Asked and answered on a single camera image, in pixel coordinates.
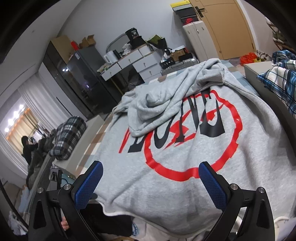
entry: bolt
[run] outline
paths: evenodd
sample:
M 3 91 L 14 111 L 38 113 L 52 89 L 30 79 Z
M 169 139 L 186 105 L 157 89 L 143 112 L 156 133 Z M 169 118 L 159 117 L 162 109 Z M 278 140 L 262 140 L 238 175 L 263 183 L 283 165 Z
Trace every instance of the bolt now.
M 71 184 L 66 184 L 65 186 L 64 186 L 64 189 L 65 190 L 69 190 L 71 188 Z
M 231 188 L 232 190 L 237 190 L 239 187 L 238 187 L 238 185 L 232 183 L 232 184 L 230 184 L 230 188 Z
M 265 189 L 263 187 L 258 187 L 258 191 L 261 193 L 265 193 Z
M 38 193 L 42 193 L 43 191 L 44 191 L 43 188 L 38 188 L 38 189 L 37 189 L 37 192 L 38 192 Z

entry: white suitcase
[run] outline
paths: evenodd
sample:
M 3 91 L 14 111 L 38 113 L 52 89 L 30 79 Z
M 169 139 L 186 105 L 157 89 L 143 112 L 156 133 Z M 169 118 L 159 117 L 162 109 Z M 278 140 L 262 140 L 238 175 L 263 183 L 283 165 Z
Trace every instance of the white suitcase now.
M 183 26 L 199 62 L 210 58 L 219 58 L 211 35 L 203 21 L 189 23 Z

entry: drawer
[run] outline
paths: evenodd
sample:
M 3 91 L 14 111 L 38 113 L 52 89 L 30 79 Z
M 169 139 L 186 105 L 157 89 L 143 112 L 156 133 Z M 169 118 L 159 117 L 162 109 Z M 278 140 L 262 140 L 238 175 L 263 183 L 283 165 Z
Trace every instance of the drawer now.
M 145 83 L 149 83 L 150 81 L 152 81 L 152 80 L 154 80 L 154 79 L 158 79 L 158 78 L 161 77 L 161 76 L 162 76 L 161 73 L 156 74 L 156 75 L 153 75 L 153 76 L 151 76 L 150 78 L 145 79 L 144 82 L 145 82 Z
M 125 67 L 129 66 L 133 62 L 136 62 L 140 58 L 142 58 L 142 55 L 138 50 L 136 50 L 131 52 L 129 55 L 123 57 L 121 60 L 119 60 L 118 64 L 122 69 L 124 69 Z
M 148 45 L 145 45 L 142 48 L 139 48 L 139 51 L 140 51 L 141 55 L 143 55 L 143 56 L 146 56 L 152 52 Z
M 158 64 L 160 60 L 161 60 L 161 56 L 157 52 L 153 52 L 152 54 L 133 63 L 133 67 L 139 73 L 140 71 L 147 69 L 152 65 Z
M 161 72 L 161 67 L 159 64 L 155 64 L 141 72 L 139 72 L 139 74 L 141 75 L 142 79 L 148 79 L 153 75 L 159 74 Z
M 116 63 L 114 64 L 110 69 L 105 70 L 105 72 L 102 74 L 102 77 L 104 80 L 110 79 L 113 75 L 117 74 L 119 71 L 121 71 L 120 66 Z

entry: blue plaid cloth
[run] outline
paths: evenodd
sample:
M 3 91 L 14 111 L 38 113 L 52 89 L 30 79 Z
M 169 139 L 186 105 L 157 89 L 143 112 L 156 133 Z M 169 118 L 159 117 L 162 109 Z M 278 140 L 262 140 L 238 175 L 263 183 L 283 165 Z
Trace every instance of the blue plaid cloth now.
M 67 160 L 73 152 L 77 142 L 86 130 L 84 119 L 79 116 L 70 117 L 57 128 L 54 147 L 48 152 L 57 160 Z
M 257 75 L 257 79 L 275 93 L 296 118 L 296 56 L 288 50 L 276 51 L 272 54 L 272 65 L 272 69 Z

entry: gray hoodie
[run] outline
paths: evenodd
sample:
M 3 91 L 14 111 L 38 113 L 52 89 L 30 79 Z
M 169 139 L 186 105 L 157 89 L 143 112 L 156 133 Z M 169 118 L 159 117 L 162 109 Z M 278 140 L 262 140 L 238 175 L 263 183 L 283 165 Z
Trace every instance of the gray hoodie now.
M 286 133 L 218 59 L 137 87 L 114 113 L 96 152 L 106 215 L 133 215 L 183 237 L 211 227 L 221 212 L 199 179 L 202 161 L 243 189 L 263 186 L 274 218 L 291 214 L 296 158 Z

